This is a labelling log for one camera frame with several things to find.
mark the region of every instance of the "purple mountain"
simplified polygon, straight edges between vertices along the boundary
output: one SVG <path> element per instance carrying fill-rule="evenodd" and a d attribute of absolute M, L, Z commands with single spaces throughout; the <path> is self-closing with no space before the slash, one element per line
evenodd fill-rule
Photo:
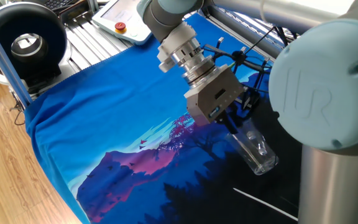
<path fill-rule="evenodd" d="M 175 153 L 174 150 L 158 149 L 133 153 L 113 151 L 107 152 L 103 159 L 119 162 L 123 166 L 128 166 L 135 173 L 153 174 L 155 171 L 166 167 L 172 161 Z"/>
<path fill-rule="evenodd" d="M 107 152 L 78 188 L 77 200 L 89 219 L 98 223 L 117 203 L 125 202 L 135 186 L 164 174 L 174 156 L 169 149 Z"/>

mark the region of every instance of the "red emergency stop button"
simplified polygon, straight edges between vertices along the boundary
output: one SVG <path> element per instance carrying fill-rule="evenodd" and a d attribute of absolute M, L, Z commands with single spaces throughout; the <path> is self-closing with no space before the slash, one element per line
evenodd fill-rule
<path fill-rule="evenodd" d="M 116 27 L 116 32 L 119 34 L 123 34 L 127 31 L 127 28 L 126 28 L 127 26 L 123 22 L 117 22 L 115 27 Z"/>

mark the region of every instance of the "wooden floor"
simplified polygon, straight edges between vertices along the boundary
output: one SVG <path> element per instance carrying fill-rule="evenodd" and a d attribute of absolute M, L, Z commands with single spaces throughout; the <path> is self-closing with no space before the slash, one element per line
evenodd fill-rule
<path fill-rule="evenodd" d="M 0 223 L 80 223 L 40 168 L 25 126 L 14 124 L 14 105 L 0 85 Z"/>

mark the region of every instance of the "clear plastic part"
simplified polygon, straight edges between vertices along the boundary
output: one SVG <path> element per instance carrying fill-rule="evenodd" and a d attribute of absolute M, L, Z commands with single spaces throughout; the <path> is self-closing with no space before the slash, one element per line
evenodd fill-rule
<path fill-rule="evenodd" d="M 262 175 L 278 164 L 278 157 L 267 145 L 264 136 L 248 119 L 237 134 L 228 134 L 226 140 L 245 159 L 256 175 Z"/>

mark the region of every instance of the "ur logo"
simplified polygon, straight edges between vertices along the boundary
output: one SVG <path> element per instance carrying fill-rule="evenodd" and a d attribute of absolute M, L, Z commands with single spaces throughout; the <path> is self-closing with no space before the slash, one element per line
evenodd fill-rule
<path fill-rule="evenodd" d="M 313 126 L 331 125 L 332 93 L 321 74 L 290 68 L 285 82 L 283 112 Z"/>

